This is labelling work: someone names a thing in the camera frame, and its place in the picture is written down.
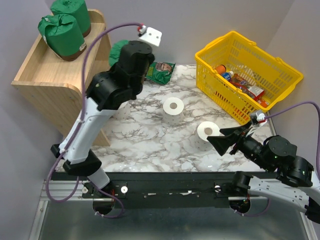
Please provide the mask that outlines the green roll with picture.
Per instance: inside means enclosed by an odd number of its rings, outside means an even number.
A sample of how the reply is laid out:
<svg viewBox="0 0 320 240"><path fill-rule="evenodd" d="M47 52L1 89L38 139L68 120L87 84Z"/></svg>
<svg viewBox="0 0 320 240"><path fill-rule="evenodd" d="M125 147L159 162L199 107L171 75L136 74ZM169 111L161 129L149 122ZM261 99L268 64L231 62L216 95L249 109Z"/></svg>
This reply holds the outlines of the green roll with picture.
<svg viewBox="0 0 320 240"><path fill-rule="evenodd" d="M108 62L109 66L112 67L120 58L121 49L124 45L128 44L129 41L126 39L116 42L109 53Z"/></svg>

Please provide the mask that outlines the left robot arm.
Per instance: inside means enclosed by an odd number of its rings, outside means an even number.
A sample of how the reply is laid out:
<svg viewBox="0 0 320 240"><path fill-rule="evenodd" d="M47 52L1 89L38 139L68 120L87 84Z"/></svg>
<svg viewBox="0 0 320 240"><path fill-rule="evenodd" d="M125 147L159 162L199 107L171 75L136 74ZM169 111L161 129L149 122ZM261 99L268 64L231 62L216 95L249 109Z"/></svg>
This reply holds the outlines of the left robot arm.
<svg viewBox="0 0 320 240"><path fill-rule="evenodd" d="M79 113L84 119L77 118L65 140L51 147L56 157L63 155L63 169L69 175L87 177L94 184L93 191L101 198L110 194L110 178L91 147L120 105L135 100L141 93L148 68L154 60L149 44L133 40L124 45L118 62L110 70L92 78L85 94L86 108Z"/></svg>

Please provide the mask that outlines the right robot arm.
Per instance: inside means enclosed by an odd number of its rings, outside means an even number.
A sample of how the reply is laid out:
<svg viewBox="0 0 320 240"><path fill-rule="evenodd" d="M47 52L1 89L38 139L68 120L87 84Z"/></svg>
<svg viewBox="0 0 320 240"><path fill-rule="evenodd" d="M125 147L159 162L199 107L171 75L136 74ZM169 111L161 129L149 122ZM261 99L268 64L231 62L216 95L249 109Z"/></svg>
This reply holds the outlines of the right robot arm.
<svg viewBox="0 0 320 240"><path fill-rule="evenodd" d="M220 129L220 136L208 136L208 142L223 156L241 152L248 160L268 173L275 173L280 185L267 183L252 174L236 171L227 191L236 196L256 195L288 204L314 223L320 222L320 180L314 167L297 155L297 146L280 135L263 143L252 135L259 126Z"/></svg>

